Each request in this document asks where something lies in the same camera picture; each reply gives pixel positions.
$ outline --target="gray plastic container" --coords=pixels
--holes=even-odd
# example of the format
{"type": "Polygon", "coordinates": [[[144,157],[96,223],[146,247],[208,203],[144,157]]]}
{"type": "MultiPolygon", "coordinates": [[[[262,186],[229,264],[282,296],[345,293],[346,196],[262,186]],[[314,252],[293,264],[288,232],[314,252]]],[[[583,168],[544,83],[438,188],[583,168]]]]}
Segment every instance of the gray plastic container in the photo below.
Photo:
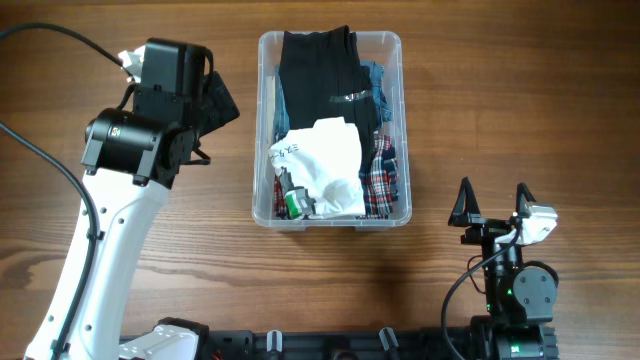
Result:
{"type": "Polygon", "coordinates": [[[256,154],[253,173],[253,218],[262,226],[280,231],[302,231],[308,226],[354,226],[360,231],[384,230],[402,226],[411,219],[411,186],[409,154],[404,112],[402,76],[402,43],[398,35],[389,31],[357,32],[358,54],[362,60],[373,60],[384,66],[382,90],[393,109],[393,121],[385,123],[381,132],[389,135],[398,159],[398,197],[393,213],[386,220],[357,220],[353,216],[330,220],[280,220],[273,212],[274,170],[268,149],[273,145],[273,102],[271,77],[280,64],[284,32],[270,31],[260,37],[258,44],[258,109],[256,115],[256,154]]]}

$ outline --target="clothing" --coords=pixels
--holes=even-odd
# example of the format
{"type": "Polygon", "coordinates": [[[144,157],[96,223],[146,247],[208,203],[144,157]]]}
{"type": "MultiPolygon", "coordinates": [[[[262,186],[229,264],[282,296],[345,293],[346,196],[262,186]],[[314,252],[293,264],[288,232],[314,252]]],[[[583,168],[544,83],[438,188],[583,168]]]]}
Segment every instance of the clothing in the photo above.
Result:
{"type": "Polygon", "coordinates": [[[320,119],[309,129],[291,130],[269,149],[284,202],[292,219],[365,215],[359,178],[360,140],[344,118],[320,119]]]}
{"type": "MultiPolygon", "coordinates": [[[[382,79],[384,78],[384,66],[374,61],[361,61],[361,66],[369,68],[369,78],[372,84],[373,103],[376,108],[378,120],[377,130],[382,129],[385,122],[393,120],[393,111],[387,104],[387,98],[382,91],[382,79]]],[[[284,138],[289,131],[289,113],[284,103],[282,94],[282,82],[280,81],[280,66],[275,68],[275,113],[273,118],[273,142],[284,138]]]]}
{"type": "MultiPolygon", "coordinates": [[[[375,137],[376,155],[369,171],[360,169],[365,216],[359,219],[387,219],[393,213],[393,202],[398,201],[398,164],[396,150],[387,135],[375,137]]],[[[273,211],[276,217],[288,219],[289,211],[284,201],[282,187],[276,176],[274,180],[273,211]]]]}
{"type": "Polygon", "coordinates": [[[317,119],[344,117],[345,122],[356,125],[361,162],[369,166],[377,128],[373,98],[330,101],[331,97],[372,91],[369,68],[360,65],[357,37],[348,26],[327,33],[285,32],[280,80],[290,129],[311,128],[317,119]]]}

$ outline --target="blue denim fabric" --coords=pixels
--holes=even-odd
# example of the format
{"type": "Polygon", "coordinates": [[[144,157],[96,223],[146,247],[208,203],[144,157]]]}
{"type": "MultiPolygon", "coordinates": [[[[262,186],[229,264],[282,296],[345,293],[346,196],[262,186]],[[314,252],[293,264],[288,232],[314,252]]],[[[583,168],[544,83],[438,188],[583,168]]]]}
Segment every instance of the blue denim fabric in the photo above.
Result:
{"type": "MultiPolygon", "coordinates": [[[[361,61],[361,66],[369,68],[369,76],[371,77],[373,102],[376,104],[376,113],[378,115],[378,129],[382,128],[382,123],[393,120],[393,113],[387,104],[387,98],[382,92],[382,78],[384,77],[384,67],[373,61],[361,61]]],[[[289,132],[289,114],[284,104],[284,94],[282,92],[282,82],[280,81],[280,66],[275,69],[275,113],[273,119],[273,142],[282,140],[289,132]]]]}

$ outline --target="storage bin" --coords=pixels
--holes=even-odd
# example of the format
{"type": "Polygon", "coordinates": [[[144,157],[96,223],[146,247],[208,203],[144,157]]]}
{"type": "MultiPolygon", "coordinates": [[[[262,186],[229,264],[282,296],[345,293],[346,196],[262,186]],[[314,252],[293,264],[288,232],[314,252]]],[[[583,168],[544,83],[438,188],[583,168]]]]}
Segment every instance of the storage bin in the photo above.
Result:
{"type": "Polygon", "coordinates": [[[385,69],[382,90],[387,103],[393,109],[393,120],[384,123],[380,131],[390,136],[398,159],[399,200],[393,203],[393,213],[384,220],[358,220],[353,216],[329,220],[281,220],[274,215],[274,169],[268,156],[268,149],[273,145],[274,101],[269,99],[275,97],[272,79],[276,66],[280,64],[284,32],[271,31],[262,35],[258,43],[258,108],[252,212],[253,218],[259,225],[280,231],[301,231],[308,226],[354,226],[357,230],[372,231],[402,226],[411,218],[402,44],[400,38],[389,31],[365,31],[356,34],[360,59],[375,61],[385,69]]]}

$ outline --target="white cloth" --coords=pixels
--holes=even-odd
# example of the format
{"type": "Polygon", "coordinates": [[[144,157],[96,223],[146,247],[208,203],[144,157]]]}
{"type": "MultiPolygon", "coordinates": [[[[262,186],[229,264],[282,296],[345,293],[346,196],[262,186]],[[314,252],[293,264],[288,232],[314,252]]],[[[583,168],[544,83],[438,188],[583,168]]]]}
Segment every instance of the white cloth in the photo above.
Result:
{"type": "Polygon", "coordinates": [[[269,158],[292,218],[365,215],[358,176],[362,149],[355,124],[337,117],[317,120],[310,129],[290,130],[271,146],[269,158]]]}

